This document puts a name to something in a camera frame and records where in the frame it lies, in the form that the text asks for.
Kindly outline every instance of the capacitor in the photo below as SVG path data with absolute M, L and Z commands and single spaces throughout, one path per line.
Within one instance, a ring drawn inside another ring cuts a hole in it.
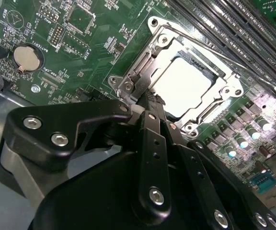
M 232 146 L 227 146 L 225 148 L 225 151 L 228 154 L 228 156 L 230 156 L 230 157 L 235 157 L 237 155 L 236 151 L 233 149 Z
M 269 131 L 272 129 L 272 124 L 267 122 L 265 119 L 261 119 L 257 123 L 263 129 L 263 131 Z
M 247 132 L 253 140 L 257 140 L 261 136 L 261 134 L 255 128 L 249 128 Z
M 266 158 L 271 157 L 271 153 L 268 151 L 268 149 L 265 146 L 261 146 L 258 149 Z
M 264 165 L 260 161 L 255 162 L 255 167 L 260 171 L 261 173 L 265 173 L 267 169 L 264 167 Z
M 239 144 L 239 146 L 243 149 L 249 146 L 249 143 L 243 137 L 237 138 L 236 141 Z

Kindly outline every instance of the screw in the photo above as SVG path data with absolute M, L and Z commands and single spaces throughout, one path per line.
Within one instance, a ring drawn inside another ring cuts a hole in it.
M 161 191 L 156 188 L 152 188 L 149 191 L 149 197 L 156 205 L 163 205 L 165 199 Z
M 39 85 L 32 85 L 31 91 L 32 91 L 33 93 L 39 93 L 39 92 L 41 91 L 41 88 L 40 88 Z
M 68 138 L 61 133 L 54 134 L 52 136 L 51 140 L 55 145 L 57 145 L 59 147 L 66 146 L 69 143 Z
M 255 214 L 255 218 L 258 221 L 258 223 L 260 223 L 263 227 L 267 227 L 267 222 L 259 213 Z
M 27 117 L 23 120 L 23 124 L 26 128 L 38 129 L 42 126 L 42 122 L 35 117 Z
M 152 118 L 153 120 L 156 119 L 156 117 L 153 114 L 149 114 L 149 117 Z
M 203 145 L 200 142 L 195 143 L 200 149 L 203 149 Z
M 121 106 L 120 106 L 120 109 L 121 109 L 123 112 L 127 112 L 127 111 L 128 111 L 128 109 L 127 109 L 124 105 L 121 105 Z
M 176 130 L 176 125 L 175 125 L 175 124 L 170 123 L 169 125 L 170 125 L 170 127 L 171 127 L 172 129 Z
M 272 216 L 270 216 L 269 214 L 267 215 L 267 218 L 269 220 L 269 222 L 274 226 L 276 227 L 276 221 L 272 218 Z
M 227 229 L 229 226 L 228 220 L 226 217 L 218 210 L 215 210 L 214 216 L 218 224 L 223 227 L 224 229 Z

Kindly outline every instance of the motherboard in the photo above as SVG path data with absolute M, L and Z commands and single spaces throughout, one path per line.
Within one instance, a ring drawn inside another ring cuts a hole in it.
M 149 74 L 156 81 L 149 85 L 163 98 L 177 95 L 173 102 L 186 104 L 177 111 L 166 105 L 167 116 L 184 138 L 204 141 L 244 183 L 265 193 L 276 186 L 266 162 L 276 155 L 276 90 L 267 88 L 276 89 L 276 30 L 253 7 L 248 0 L 5 0 L 0 46 L 9 55 L 0 60 L 0 72 L 10 91 L 35 105 L 120 95 L 133 104 L 137 94 L 128 92 L 137 90 L 137 82 L 125 79 L 139 68 L 147 75 L 145 63 L 158 62 L 160 67 Z M 159 26 L 165 36 L 157 34 Z M 253 74 L 193 42 L 183 49 L 183 33 L 248 66 Z M 169 55 L 173 61 L 164 65 Z M 166 74 L 159 74 L 163 68 Z M 184 80 L 197 70 L 195 78 Z M 175 71 L 180 79 L 168 76 Z M 188 125 L 192 118 L 179 119 L 206 93 L 213 100 L 209 89 L 215 86 L 220 103 L 203 100 L 211 108 L 199 105 L 194 116 L 203 122 Z

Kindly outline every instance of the metal load plate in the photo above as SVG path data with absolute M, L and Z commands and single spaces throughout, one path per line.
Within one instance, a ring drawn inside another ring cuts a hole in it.
M 148 27 L 153 35 L 127 73 L 111 75 L 110 86 L 117 96 L 135 104 L 150 89 L 166 102 L 165 111 L 189 137 L 224 101 L 243 96 L 240 76 L 200 45 L 181 36 L 180 25 L 152 16 Z

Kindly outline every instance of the mounting hole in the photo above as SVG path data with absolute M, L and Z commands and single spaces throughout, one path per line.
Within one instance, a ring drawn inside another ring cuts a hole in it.
M 150 117 L 151 119 L 153 119 L 153 120 L 156 120 L 156 116 L 153 115 L 153 114 L 149 114 L 149 117 Z
M 197 175 L 198 175 L 201 179 L 205 179 L 205 176 L 204 176 L 204 174 L 203 174 L 203 173 L 198 172 L 198 173 L 197 173 Z
M 191 160 L 194 162 L 194 163 L 197 163 L 197 160 L 195 157 L 191 157 Z
M 116 78 L 111 78 L 110 83 L 112 83 L 113 85 L 116 85 L 117 84 L 117 79 Z
M 153 19 L 152 22 L 151 22 L 151 25 L 153 27 L 156 27 L 158 25 L 158 21 L 156 19 Z
M 126 108 L 124 105 L 121 105 L 121 106 L 120 106 L 120 109 L 121 109 L 123 112 L 127 112 L 127 111 L 128 111 L 128 108 Z
M 153 157 L 155 158 L 155 159 L 157 159 L 157 160 L 159 160 L 161 157 L 160 157 L 160 155 L 158 154 L 158 153 L 153 153 Z
M 237 95 L 237 96 L 241 95 L 241 93 L 242 93 L 241 90 L 236 90 L 236 91 L 235 91 L 235 95 Z

